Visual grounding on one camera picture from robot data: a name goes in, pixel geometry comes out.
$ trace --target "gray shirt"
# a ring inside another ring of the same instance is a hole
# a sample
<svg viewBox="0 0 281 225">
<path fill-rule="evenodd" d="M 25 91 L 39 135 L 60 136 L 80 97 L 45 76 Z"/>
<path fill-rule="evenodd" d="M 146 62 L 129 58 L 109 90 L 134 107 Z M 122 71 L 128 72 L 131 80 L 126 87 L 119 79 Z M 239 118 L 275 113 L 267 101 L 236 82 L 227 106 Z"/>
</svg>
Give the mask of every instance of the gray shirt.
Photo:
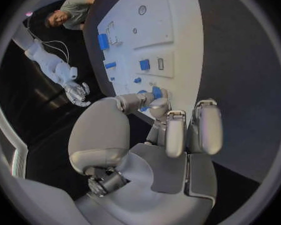
<svg viewBox="0 0 281 225">
<path fill-rule="evenodd" d="M 68 12 L 71 17 L 63 26 L 66 29 L 79 30 L 80 24 L 87 18 L 90 6 L 86 0 L 66 0 L 60 10 Z"/>
</svg>

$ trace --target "person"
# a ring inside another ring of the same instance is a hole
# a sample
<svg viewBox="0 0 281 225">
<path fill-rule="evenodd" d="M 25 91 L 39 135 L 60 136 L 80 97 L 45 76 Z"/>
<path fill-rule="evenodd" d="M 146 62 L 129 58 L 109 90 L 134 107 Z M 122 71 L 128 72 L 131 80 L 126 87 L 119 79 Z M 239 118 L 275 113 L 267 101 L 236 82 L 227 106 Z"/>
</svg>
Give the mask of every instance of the person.
<svg viewBox="0 0 281 225">
<path fill-rule="evenodd" d="M 89 8 L 95 0 L 66 0 L 60 10 L 48 14 L 45 19 L 47 28 L 63 25 L 70 30 L 83 30 Z"/>
</svg>

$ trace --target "gray carpet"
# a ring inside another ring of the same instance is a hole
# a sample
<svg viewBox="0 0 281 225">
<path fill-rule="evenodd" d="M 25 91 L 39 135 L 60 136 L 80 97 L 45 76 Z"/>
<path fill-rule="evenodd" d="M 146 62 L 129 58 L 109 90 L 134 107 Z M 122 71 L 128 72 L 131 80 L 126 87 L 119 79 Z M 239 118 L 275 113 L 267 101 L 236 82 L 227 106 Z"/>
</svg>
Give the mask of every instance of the gray carpet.
<svg viewBox="0 0 281 225">
<path fill-rule="evenodd" d="M 239 0 L 199 0 L 204 58 L 198 100 L 214 98 L 224 144 L 213 160 L 261 182 L 281 140 L 281 69 L 273 47 Z"/>
</svg>

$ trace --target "man's hair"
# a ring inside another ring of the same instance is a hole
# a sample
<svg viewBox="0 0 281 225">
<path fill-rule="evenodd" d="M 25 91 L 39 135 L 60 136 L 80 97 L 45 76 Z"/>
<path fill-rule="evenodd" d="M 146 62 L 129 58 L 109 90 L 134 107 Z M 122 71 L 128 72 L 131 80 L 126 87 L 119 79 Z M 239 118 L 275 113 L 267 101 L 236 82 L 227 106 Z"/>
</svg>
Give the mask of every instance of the man's hair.
<svg viewBox="0 0 281 225">
<path fill-rule="evenodd" d="M 44 25 L 45 25 L 45 27 L 46 28 L 52 28 L 52 25 L 51 25 L 51 23 L 50 23 L 50 21 L 49 21 L 49 18 L 52 16 L 54 14 L 54 12 L 50 12 L 48 15 L 47 15 L 47 17 L 45 18 L 45 20 L 44 20 Z"/>
</svg>

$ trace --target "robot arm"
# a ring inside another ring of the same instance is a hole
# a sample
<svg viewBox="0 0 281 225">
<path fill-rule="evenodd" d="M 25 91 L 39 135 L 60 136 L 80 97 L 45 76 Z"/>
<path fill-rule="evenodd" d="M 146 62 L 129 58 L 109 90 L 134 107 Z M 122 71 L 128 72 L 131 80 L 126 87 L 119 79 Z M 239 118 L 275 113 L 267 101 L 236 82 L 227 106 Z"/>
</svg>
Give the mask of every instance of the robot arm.
<svg viewBox="0 0 281 225">
<path fill-rule="evenodd" d="M 24 50 L 25 55 L 39 64 L 41 71 L 54 83 L 61 85 L 67 98 L 75 105 L 87 107 L 91 103 L 85 101 L 86 95 L 90 93 L 88 85 L 84 82 L 77 84 L 77 68 L 70 67 L 60 57 L 47 52 L 41 41 L 33 39 L 26 27 L 21 24 L 13 36 L 13 41 Z"/>
</svg>

